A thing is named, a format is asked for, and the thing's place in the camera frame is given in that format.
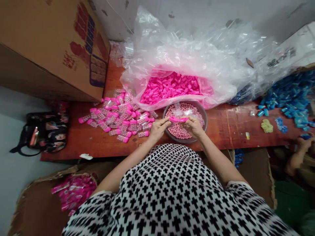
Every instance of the wooden table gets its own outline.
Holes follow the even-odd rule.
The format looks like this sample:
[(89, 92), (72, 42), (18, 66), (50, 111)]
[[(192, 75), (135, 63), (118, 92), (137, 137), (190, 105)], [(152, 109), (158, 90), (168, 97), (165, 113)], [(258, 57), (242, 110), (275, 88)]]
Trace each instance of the wooden table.
[[(121, 88), (119, 81), (123, 68), (117, 68), (113, 61), (109, 62), (104, 97), (112, 97), (116, 88)], [(219, 149), (253, 148), (287, 145), (293, 142), (303, 131), (296, 128), (293, 119), (287, 119), (279, 108), (269, 111), (269, 117), (252, 117), (250, 111), (257, 113), (257, 101), (242, 106), (221, 104), (218, 107), (207, 110), (208, 128), (207, 135)], [(42, 153), (41, 161), (57, 161), (79, 159), (79, 155), (88, 153), (90, 156), (115, 157), (127, 156), (133, 152), (147, 138), (132, 136), (128, 143), (118, 141), (117, 136), (109, 136), (100, 128), (93, 128), (88, 124), (80, 124), (78, 118), (85, 116), (92, 108), (92, 103), (74, 102), (71, 105), (69, 115), (69, 134), (67, 146), (57, 153)], [(157, 111), (162, 117), (163, 109)], [(282, 134), (276, 125), (275, 119), (282, 117), (284, 125), (288, 126), (288, 133)], [(273, 125), (273, 133), (264, 133), (261, 128), (263, 119), (269, 119)], [(165, 133), (158, 144), (174, 143)], [(201, 151), (198, 142), (187, 144), (195, 151)]]

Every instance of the hand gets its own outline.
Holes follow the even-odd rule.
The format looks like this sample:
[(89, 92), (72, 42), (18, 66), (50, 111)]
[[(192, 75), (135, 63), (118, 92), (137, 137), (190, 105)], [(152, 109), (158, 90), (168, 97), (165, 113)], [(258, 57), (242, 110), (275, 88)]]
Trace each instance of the hand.
[(308, 150), (315, 142), (315, 135), (312, 132), (308, 132), (307, 134), (311, 136), (310, 139), (304, 140), (303, 138), (297, 138), (297, 145), (300, 149)]
[(199, 139), (203, 134), (204, 130), (201, 127), (200, 122), (192, 116), (186, 116), (189, 118), (185, 123), (179, 123), (180, 128), (185, 128), (187, 132), (196, 139)]
[(155, 122), (152, 123), (150, 136), (148, 140), (151, 140), (154, 143), (157, 143), (160, 140), (160, 138), (164, 134), (165, 129), (171, 125), (171, 122), (168, 121), (168, 118), (169, 117), (165, 117), (164, 119), (156, 120)]

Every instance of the yellow object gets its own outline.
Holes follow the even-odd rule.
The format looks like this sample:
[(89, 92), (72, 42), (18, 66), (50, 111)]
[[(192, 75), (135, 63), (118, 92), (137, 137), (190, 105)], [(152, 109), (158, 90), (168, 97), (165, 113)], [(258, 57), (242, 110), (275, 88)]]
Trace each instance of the yellow object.
[(262, 122), (262, 129), (265, 133), (272, 133), (273, 132), (273, 126), (270, 124), (269, 120), (263, 119)]

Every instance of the white wall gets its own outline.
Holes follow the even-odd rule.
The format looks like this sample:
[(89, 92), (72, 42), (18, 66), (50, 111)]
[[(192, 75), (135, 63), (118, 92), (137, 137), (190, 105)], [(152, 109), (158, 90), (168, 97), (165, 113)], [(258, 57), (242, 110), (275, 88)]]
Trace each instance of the white wall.
[(0, 235), (8, 233), (16, 201), (30, 182), (69, 167), (40, 162), (40, 155), (24, 157), (9, 153), (18, 144), (25, 115), (43, 111), (50, 111), (44, 100), (0, 87)]
[(265, 36), (282, 42), (303, 25), (315, 20), (313, 0), (89, 0), (109, 39), (131, 36), (139, 5), (143, 5), (165, 27), (173, 25), (194, 32), (209, 25), (224, 26), (229, 20), (242, 20)]

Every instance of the black bag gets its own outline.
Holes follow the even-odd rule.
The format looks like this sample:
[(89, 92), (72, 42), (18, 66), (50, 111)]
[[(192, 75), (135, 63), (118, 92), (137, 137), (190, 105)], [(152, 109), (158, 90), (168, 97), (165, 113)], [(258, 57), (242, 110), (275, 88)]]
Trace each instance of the black bag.
[[(19, 144), (10, 152), (18, 152), (23, 156), (36, 156), (42, 151), (51, 153), (63, 149), (67, 143), (68, 120), (66, 113), (28, 113)], [(27, 155), (21, 151), (24, 146), (40, 151), (37, 154)]]

